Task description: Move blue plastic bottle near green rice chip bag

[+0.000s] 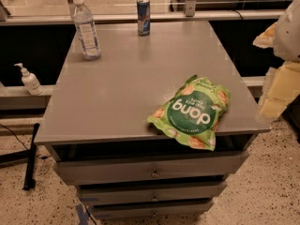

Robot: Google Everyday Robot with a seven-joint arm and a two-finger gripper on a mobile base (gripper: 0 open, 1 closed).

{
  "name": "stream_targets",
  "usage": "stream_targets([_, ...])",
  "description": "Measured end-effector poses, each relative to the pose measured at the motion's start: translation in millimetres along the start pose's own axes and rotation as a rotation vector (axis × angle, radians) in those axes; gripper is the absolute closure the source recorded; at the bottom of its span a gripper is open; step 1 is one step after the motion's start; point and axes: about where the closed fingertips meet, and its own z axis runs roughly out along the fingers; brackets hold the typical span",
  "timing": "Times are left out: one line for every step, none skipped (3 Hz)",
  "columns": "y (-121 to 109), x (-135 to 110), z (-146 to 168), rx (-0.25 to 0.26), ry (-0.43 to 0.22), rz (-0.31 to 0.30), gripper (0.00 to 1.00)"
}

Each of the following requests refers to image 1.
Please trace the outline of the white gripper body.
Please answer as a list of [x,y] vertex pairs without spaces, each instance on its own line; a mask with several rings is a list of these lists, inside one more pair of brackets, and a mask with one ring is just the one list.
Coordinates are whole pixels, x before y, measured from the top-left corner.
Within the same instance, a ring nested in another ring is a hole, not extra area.
[[283,60],[300,61],[300,0],[293,0],[279,17],[273,50]]

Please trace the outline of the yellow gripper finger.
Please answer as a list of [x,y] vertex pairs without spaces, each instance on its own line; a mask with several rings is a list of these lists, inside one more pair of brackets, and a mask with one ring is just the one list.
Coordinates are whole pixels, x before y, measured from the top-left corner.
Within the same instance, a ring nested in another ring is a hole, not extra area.
[[253,45],[262,49],[272,48],[274,45],[274,34],[277,23],[274,22],[264,32],[255,37]]
[[265,75],[258,116],[276,120],[300,95],[300,63],[285,61],[279,68],[270,67]]

